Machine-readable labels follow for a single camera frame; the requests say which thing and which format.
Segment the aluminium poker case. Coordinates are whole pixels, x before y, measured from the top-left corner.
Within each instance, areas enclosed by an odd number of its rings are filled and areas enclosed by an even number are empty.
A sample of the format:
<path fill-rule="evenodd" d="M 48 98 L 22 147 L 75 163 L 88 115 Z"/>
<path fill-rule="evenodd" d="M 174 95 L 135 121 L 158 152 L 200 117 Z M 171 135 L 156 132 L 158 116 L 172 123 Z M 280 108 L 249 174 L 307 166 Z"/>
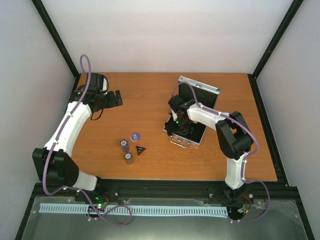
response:
<path fill-rule="evenodd" d="M 215 128 L 215 122 L 218 118 L 207 108 L 213 109 L 215 107 L 221 89 L 185 76 L 179 77 L 175 89 L 178 90 L 177 95 L 185 101 L 176 114 L 179 118 L 186 119 L 193 126 L 193 132 L 188 135 L 170 132 L 171 125 L 174 123 L 171 108 L 169 110 L 170 117 L 164 124 L 163 131 L 169 136 L 169 141 L 179 147 L 186 149 L 189 145 L 199 146 L 207 127 Z"/>

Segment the blue small blind button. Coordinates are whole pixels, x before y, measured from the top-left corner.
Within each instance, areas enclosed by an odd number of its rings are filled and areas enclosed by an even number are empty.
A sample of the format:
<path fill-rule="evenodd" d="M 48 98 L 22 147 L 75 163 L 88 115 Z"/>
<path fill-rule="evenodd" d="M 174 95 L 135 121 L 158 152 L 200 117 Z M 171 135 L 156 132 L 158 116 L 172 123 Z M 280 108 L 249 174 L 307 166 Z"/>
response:
<path fill-rule="evenodd" d="M 133 142 L 137 142 L 138 140 L 140 140 L 141 136 L 138 132 L 134 132 L 130 135 L 130 139 L 133 141 Z"/>

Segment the purple chip stack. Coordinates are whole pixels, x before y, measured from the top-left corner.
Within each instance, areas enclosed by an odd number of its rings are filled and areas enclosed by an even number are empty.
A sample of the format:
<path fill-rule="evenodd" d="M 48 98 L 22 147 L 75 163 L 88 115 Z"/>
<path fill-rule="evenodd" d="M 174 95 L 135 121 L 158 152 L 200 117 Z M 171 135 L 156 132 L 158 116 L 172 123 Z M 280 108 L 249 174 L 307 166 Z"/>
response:
<path fill-rule="evenodd" d="M 124 153 L 128 153 L 130 151 L 129 144 L 126 139 L 122 139 L 119 144 Z"/>
<path fill-rule="evenodd" d="M 128 165 L 133 164 L 134 158 L 133 155 L 130 152 L 127 152 L 124 154 L 124 160 Z"/>

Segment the black red triangular button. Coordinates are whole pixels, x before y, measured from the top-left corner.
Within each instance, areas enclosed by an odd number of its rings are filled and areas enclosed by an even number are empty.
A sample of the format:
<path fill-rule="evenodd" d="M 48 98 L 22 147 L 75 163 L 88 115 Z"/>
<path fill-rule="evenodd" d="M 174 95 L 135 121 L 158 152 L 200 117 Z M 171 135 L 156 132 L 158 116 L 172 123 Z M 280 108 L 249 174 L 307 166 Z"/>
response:
<path fill-rule="evenodd" d="M 141 145 L 135 145 L 136 153 L 138 156 L 140 156 L 142 153 L 144 153 L 148 148 Z"/>

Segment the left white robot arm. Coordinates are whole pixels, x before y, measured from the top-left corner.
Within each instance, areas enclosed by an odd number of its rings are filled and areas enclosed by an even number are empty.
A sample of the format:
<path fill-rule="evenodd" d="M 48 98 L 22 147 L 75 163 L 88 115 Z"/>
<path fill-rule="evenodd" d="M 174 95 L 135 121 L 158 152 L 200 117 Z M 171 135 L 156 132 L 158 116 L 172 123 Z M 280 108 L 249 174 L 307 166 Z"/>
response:
<path fill-rule="evenodd" d="M 79 102 L 84 92 L 72 92 L 66 113 L 51 139 L 42 148 L 35 148 L 32 159 L 42 186 L 57 184 L 63 188 L 86 190 L 92 201 L 103 198 L 104 188 L 101 178 L 80 171 L 72 159 L 72 151 L 79 133 L 87 119 L 95 112 L 123 104 L 121 92 L 89 90 Z"/>

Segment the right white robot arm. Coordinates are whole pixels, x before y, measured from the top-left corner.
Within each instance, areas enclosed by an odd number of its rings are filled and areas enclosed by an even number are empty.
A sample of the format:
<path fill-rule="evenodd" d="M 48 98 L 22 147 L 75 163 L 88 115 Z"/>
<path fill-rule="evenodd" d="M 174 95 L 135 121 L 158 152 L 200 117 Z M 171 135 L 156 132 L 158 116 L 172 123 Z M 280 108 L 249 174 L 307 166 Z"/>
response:
<path fill-rule="evenodd" d="M 234 202 L 244 191 L 247 157 L 256 142 L 241 113 L 216 111 L 193 99 L 185 102 L 178 95 L 171 97 L 168 105 L 172 121 L 165 123 L 164 128 L 169 136 L 177 132 L 190 134 L 194 132 L 195 123 L 216 132 L 227 166 L 223 195 L 228 202 Z"/>

